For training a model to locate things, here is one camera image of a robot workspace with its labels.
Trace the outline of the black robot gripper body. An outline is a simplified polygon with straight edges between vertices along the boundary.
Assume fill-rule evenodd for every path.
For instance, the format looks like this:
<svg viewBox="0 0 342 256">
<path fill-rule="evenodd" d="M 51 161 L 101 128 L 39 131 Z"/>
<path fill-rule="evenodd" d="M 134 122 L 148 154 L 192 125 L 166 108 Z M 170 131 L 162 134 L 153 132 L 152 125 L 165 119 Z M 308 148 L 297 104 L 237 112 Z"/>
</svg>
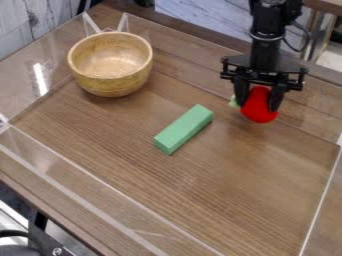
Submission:
<svg viewBox="0 0 342 256">
<path fill-rule="evenodd" d="M 288 90 L 301 91 L 305 85 L 308 67 L 294 58 L 281 54 L 274 65 L 268 64 L 258 68 L 252 64 L 252 55 L 224 56 L 221 59 L 221 78 L 230 80 L 234 86 L 238 83 L 260 84 L 276 87 L 280 83 Z"/>
</svg>

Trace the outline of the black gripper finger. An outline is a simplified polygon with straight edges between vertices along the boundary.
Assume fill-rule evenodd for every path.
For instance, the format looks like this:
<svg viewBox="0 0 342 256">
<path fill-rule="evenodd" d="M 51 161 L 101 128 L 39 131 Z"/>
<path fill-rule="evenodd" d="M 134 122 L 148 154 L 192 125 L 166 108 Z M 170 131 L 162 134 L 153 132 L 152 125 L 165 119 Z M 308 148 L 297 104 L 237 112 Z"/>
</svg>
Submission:
<svg viewBox="0 0 342 256">
<path fill-rule="evenodd" d="M 272 89 L 269 97 L 269 110 L 272 112 L 278 111 L 286 92 L 288 86 L 285 84 L 280 84 Z"/>
<path fill-rule="evenodd" d="M 250 82 L 241 77 L 237 77 L 234 80 L 234 91 L 236 91 L 236 98 L 237 103 L 240 106 L 244 106 L 249 97 L 250 91 Z"/>
</svg>

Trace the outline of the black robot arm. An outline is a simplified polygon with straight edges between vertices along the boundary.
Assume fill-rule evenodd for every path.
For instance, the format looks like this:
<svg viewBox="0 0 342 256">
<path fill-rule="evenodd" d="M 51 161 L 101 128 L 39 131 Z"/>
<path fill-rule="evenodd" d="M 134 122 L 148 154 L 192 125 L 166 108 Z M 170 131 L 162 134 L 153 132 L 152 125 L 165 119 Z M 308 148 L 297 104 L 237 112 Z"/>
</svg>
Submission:
<svg viewBox="0 0 342 256">
<path fill-rule="evenodd" d="M 268 87 L 268 108 L 277 112 L 285 94 L 301 91 L 309 68 L 292 60 L 281 52 L 281 43 L 286 40 L 286 27 L 294 25 L 310 37 L 297 19 L 302 15 L 304 0 L 249 0 L 253 23 L 249 31 L 253 40 L 249 54 L 221 59 L 221 78 L 234 84 L 237 103 L 248 104 L 252 85 Z"/>
</svg>

